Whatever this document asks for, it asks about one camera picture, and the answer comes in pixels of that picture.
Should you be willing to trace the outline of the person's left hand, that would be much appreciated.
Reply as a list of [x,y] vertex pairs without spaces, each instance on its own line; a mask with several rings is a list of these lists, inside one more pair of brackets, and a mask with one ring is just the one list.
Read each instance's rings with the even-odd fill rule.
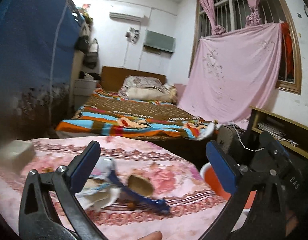
[[138,240],[162,240],[162,239],[163,239],[162,233],[160,231],[155,231],[148,234],[147,236],[139,238]]

